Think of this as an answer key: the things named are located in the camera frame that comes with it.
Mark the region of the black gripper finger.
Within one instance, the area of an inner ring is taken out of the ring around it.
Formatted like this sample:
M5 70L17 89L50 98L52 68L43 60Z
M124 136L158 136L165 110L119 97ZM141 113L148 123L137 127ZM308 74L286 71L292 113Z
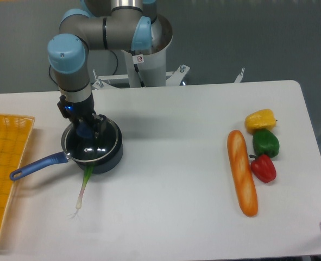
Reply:
M63 118L69 119L75 129L78 128L80 122L80 104L81 102L68 101L65 95L61 95L57 103Z
M95 114L92 113L94 125L93 125L93 131L95 138L100 138L104 131L106 130L106 116L102 114Z

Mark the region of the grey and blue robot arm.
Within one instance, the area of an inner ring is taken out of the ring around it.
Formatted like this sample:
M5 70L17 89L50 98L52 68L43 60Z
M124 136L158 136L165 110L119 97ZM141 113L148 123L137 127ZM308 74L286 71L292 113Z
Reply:
M91 50L148 51L156 1L82 1L82 9L67 11L59 34L47 46L61 96L58 108L82 138L103 132L106 120L94 110L87 69Z

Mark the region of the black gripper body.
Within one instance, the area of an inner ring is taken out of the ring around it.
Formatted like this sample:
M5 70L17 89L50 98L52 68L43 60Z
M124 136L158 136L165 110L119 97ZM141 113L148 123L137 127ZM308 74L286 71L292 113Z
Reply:
M93 94L81 101L80 104L80 120L82 120L87 126L92 127L94 125L92 113L96 113L94 110Z

